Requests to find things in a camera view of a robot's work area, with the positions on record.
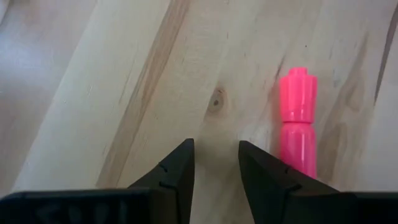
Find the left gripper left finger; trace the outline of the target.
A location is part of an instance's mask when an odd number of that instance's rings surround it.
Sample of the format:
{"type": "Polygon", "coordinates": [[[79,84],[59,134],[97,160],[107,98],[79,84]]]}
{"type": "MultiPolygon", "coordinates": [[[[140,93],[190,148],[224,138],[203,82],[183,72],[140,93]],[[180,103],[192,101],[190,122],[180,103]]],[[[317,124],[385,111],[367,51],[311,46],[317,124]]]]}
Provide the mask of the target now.
{"type": "Polygon", "coordinates": [[[194,141],[186,139],[125,189],[18,192],[0,199],[0,224],[189,224],[194,141]]]}

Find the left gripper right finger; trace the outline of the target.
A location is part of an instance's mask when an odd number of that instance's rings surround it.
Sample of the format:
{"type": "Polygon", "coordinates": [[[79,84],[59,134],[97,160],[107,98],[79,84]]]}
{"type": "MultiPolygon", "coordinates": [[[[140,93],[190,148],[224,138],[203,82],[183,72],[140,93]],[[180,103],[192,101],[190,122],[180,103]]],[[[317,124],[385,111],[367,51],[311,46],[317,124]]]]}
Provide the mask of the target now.
{"type": "Polygon", "coordinates": [[[339,192],[248,141],[238,157],[255,224],[398,224],[398,192],[339,192]]]}

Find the pink Sharpie highlighter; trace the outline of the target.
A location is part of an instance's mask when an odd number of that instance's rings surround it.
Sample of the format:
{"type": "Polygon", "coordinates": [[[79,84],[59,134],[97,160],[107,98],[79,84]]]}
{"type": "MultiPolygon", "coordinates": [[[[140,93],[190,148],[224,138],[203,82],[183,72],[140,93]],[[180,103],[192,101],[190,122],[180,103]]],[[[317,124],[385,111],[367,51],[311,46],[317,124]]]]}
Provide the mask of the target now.
{"type": "Polygon", "coordinates": [[[309,74],[306,67],[291,68],[279,80],[280,158],[314,179],[317,177],[317,144],[313,128],[317,86],[317,77],[309,74]]]}

